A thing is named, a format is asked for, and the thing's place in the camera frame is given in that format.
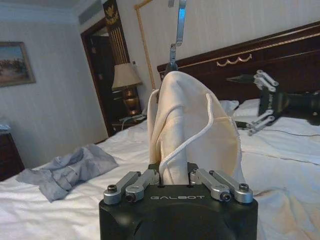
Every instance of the bed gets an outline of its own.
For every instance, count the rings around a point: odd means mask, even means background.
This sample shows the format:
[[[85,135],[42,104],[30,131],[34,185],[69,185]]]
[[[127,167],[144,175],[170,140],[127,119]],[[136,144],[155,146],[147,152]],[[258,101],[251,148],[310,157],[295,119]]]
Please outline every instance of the bed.
[[[319,90],[319,42],[317,22],[177,63],[221,100],[243,103],[234,117],[250,119],[256,103],[246,100],[257,98],[258,91],[225,78],[263,69],[288,92]],[[164,66],[158,70],[162,75]],[[272,128],[254,137],[239,130],[243,174],[259,203],[261,234],[271,240],[318,240],[320,127],[284,118]],[[299,136],[286,133],[292,128],[299,130]],[[98,203],[103,191],[128,171],[144,171],[149,164],[147,123],[121,131],[98,146],[114,156],[119,167],[78,185],[63,200],[49,203],[37,186],[19,183],[15,177],[0,182],[0,239],[100,239]]]

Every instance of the wooden dresser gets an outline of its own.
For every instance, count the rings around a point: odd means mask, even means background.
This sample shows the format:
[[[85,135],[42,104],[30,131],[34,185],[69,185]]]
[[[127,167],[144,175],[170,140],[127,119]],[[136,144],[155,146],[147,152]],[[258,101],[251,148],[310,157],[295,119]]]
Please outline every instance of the wooden dresser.
[[[0,181],[25,169],[10,133],[0,134]]]

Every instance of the ceiling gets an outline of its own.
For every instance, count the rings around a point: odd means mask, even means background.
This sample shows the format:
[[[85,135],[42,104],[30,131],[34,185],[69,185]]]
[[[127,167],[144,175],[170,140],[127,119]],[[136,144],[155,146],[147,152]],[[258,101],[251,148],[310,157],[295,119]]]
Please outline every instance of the ceiling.
[[[24,4],[29,6],[69,9],[80,0],[0,0],[0,3],[6,4]]]

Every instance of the framed painting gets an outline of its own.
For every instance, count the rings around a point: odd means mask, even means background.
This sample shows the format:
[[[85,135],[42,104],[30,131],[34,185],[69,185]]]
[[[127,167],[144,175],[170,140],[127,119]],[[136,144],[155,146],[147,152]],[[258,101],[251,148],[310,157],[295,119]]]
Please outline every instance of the framed painting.
[[[35,83],[23,42],[0,42],[0,87]]]

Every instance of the doorway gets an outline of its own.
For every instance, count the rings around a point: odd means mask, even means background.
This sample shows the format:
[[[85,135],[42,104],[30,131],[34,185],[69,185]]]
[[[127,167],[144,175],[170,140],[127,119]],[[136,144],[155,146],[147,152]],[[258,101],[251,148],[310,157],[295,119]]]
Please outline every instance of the doorway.
[[[112,91],[115,60],[112,53],[106,20],[103,18],[81,34],[94,87],[108,136],[115,134],[112,123],[126,116],[122,92]]]

